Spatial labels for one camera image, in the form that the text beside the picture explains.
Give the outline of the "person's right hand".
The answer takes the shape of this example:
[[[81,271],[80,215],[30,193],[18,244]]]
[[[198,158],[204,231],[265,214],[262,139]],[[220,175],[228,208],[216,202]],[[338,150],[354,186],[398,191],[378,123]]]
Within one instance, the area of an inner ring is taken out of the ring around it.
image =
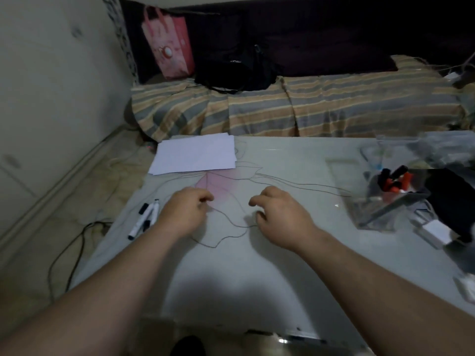
[[[276,186],[268,186],[251,197],[248,205],[261,208],[272,224],[270,230],[260,232],[273,244],[289,251],[298,252],[321,233],[306,209]]]

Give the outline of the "person's left hand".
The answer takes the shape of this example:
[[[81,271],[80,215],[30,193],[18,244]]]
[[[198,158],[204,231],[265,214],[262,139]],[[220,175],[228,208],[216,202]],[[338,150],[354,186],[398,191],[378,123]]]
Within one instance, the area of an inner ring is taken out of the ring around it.
[[[176,191],[163,206],[151,233],[177,241],[196,231],[206,219],[208,202],[198,204],[195,191],[208,190],[186,187]]]

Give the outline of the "pink gift bag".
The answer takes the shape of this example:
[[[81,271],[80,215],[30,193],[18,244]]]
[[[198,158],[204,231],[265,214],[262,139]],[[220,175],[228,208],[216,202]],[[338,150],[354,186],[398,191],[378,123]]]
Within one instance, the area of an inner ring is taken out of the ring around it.
[[[163,76],[175,80],[193,75],[195,63],[185,17],[147,5],[143,16],[142,31]]]

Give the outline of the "white marker with black cap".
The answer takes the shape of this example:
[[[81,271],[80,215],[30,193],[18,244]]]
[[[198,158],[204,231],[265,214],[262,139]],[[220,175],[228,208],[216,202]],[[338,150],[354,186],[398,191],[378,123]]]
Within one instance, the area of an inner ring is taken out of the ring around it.
[[[142,231],[147,231],[152,225],[154,225],[158,219],[160,209],[160,200],[155,199],[151,204],[147,206],[148,217],[143,223]]]
[[[140,229],[143,227],[143,224],[150,216],[152,210],[154,209],[155,202],[152,203],[144,203],[141,209],[139,210],[139,218],[135,223],[134,227],[128,233],[127,239],[133,241],[135,237],[138,235]]]

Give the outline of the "person's right forearm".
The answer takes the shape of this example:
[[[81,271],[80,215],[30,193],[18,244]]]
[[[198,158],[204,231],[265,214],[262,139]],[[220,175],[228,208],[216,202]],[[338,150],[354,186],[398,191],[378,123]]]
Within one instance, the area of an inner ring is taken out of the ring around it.
[[[377,356],[475,356],[475,318],[313,230],[295,252]]]

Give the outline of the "dark sofa backrest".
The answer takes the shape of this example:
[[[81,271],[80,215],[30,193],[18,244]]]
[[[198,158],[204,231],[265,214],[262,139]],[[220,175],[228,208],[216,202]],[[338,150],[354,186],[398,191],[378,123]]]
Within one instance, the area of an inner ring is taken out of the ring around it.
[[[397,71],[395,55],[442,76],[475,73],[475,0],[246,0],[171,8],[119,2],[139,83],[161,73],[142,30],[146,5],[185,17],[194,63],[259,44],[284,77]]]

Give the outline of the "striped sofa cover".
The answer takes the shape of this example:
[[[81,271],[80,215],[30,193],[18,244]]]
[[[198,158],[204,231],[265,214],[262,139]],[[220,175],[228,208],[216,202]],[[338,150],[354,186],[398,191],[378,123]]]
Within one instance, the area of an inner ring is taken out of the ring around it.
[[[221,94],[193,79],[132,89],[138,126],[157,142],[178,135],[412,137],[472,130],[475,83],[456,89],[428,65],[392,57],[398,71],[277,77],[265,90]]]

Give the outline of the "person's left forearm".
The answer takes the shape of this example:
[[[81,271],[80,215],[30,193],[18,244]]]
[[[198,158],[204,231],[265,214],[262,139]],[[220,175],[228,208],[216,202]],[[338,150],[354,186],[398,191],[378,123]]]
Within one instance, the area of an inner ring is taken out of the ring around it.
[[[157,223],[4,340],[0,356],[117,356],[165,256],[196,227]]]

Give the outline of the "white charger adapter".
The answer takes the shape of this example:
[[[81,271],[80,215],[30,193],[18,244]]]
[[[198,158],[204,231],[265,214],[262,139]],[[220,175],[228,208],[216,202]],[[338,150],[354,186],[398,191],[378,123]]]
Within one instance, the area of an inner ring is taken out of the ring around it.
[[[415,233],[435,249],[443,249],[460,236],[439,220],[432,220],[415,228]]]

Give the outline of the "clear plastic bag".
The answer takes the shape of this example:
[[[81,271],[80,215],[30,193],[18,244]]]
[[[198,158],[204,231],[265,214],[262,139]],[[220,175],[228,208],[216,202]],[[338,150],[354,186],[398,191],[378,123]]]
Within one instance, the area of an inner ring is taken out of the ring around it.
[[[352,154],[325,159],[357,229],[394,232],[400,214],[430,196],[425,181],[431,165],[421,139],[377,136]]]

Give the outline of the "white paper sheets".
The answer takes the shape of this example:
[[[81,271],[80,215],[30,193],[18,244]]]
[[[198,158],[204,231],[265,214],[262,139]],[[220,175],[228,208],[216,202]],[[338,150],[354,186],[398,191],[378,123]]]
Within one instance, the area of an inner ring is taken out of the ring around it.
[[[234,169],[235,138],[227,133],[179,137],[158,144],[148,173],[169,173]]]

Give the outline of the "black bag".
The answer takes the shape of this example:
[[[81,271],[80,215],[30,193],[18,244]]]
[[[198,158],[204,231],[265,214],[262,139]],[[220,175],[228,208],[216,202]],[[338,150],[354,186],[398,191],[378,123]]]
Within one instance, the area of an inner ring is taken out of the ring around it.
[[[195,61],[195,83],[221,94],[265,90],[276,79],[277,67],[259,44],[207,54]]]

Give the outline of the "red marker with black cap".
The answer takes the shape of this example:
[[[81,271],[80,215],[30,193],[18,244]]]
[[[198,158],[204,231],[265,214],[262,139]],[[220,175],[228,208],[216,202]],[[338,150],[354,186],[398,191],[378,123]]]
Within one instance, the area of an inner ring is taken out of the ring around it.
[[[393,179],[391,178],[391,170],[388,168],[383,168],[377,177],[377,185],[383,192],[388,192],[393,184]]]
[[[393,179],[393,184],[391,189],[388,192],[400,192],[407,191],[407,182],[405,181],[406,174],[408,172],[407,166],[400,166],[395,171],[391,172],[391,178]]]

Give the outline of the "black pouch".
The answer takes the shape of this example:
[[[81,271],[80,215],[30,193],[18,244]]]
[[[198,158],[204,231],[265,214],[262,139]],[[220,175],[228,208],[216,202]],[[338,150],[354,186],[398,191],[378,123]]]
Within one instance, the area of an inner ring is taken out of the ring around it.
[[[475,189],[454,172],[430,169],[424,183],[430,192],[427,198],[438,219],[459,235],[464,243],[474,239]]]

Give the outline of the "black white patterned cushion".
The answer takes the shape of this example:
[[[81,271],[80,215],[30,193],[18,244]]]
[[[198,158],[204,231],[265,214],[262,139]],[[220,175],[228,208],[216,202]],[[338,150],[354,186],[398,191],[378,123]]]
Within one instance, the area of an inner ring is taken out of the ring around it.
[[[108,17],[113,23],[115,35],[119,41],[119,45],[125,55],[127,65],[133,77],[133,84],[138,85],[138,69],[128,37],[122,6],[120,5],[119,0],[102,0],[102,2],[106,7]]]

